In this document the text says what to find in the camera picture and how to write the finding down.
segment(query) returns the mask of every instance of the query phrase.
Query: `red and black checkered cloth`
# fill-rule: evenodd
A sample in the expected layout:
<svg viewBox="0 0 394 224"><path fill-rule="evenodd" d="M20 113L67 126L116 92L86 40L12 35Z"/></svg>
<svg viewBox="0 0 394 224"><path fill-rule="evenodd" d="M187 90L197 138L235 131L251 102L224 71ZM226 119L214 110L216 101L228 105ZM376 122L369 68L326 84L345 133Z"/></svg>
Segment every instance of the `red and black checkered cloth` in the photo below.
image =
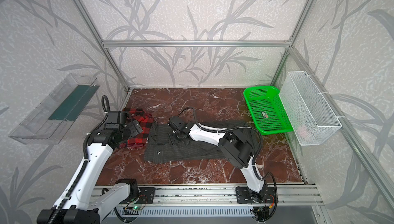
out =
<svg viewBox="0 0 394 224"><path fill-rule="evenodd" d="M125 108L123 111L128 111L131 118L136 119L140 123L142 133L127 140L127 145L121 144L120 147L143 147L148 140L148 134L155 119L151 113L147 113L143 108Z"/></svg>

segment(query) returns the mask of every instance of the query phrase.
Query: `leaf pattern wallpaper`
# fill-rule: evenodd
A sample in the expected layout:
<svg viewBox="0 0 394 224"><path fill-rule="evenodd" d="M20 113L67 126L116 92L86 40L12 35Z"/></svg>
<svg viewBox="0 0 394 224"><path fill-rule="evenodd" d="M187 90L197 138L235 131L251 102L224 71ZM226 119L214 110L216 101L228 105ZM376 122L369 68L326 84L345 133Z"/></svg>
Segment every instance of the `leaf pattern wallpaper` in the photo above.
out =
<svg viewBox="0 0 394 224"><path fill-rule="evenodd" d="M0 223L35 223L74 174L88 130L103 117L101 95L119 109L125 88L71 0L0 0ZM23 145L8 134L69 74L100 85L57 145Z"/></svg>
<svg viewBox="0 0 394 224"><path fill-rule="evenodd" d="M306 0L83 0L105 40L286 40ZM111 49L130 86L267 84L283 48Z"/></svg>
<svg viewBox="0 0 394 224"><path fill-rule="evenodd" d="M392 180L393 15L393 0L317 0L295 44ZM304 147L288 135L334 223L394 223L394 213L340 132L320 146Z"/></svg>

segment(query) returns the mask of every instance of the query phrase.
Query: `aluminum extrusion bar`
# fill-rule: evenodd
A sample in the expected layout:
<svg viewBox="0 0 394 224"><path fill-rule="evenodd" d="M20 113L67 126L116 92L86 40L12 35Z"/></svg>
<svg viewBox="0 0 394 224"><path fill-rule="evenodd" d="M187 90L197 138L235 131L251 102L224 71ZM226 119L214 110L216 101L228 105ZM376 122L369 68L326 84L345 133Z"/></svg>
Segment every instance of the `aluminum extrusion bar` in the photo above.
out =
<svg viewBox="0 0 394 224"><path fill-rule="evenodd" d="M156 187L152 206L261 206L261 204L238 204L235 194L237 186L246 186L246 184L139 185L138 187ZM110 189L112 186L96 186L92 192L91 202L101 195L101 189L104 187ZM281 206L323 205L315 185L278 184L277 188Z"/></svg>
<svg viewBox="0 0 394 224"><path fill-rule="evenodd" d="M288 41L103 41L115 47L288 47Z"/></svg>

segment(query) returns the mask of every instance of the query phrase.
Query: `transparent plastic container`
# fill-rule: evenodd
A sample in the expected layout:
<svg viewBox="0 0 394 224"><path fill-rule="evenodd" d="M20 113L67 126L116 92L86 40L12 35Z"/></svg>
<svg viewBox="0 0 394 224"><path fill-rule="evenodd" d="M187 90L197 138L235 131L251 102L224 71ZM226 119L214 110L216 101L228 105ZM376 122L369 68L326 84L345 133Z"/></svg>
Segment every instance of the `transparent plastic container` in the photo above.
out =
<svg viewBox="0 0 394 224"><path fill-rule="evenodd" d="M9 137L23 144L58 144L98 89L96 79L69 74Z"/></svg>

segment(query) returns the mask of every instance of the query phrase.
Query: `brown marble table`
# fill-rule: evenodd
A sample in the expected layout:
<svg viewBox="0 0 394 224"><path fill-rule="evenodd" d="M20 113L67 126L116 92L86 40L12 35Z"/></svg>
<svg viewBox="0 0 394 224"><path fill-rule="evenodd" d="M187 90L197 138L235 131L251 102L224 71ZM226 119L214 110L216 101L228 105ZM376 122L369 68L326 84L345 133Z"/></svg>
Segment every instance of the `brown marble table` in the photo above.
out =
<svg viewBox="0 0 394 224"><path fill-rule="evenodd" d="M252 122L243 88L134 89L126 108L144 108L158 123L167 123L182 108L193 106L200 122L245 120ZM183 118L192 120L192 112ZM277 182L302 182L284 134L263 136L256 159L260 173L272 172ZM121 178L138 184L245 183L241 171L225 159L172 161L153 164L143 159L144 148L116 149L106 162L98 185L112 185Z"/></svg>

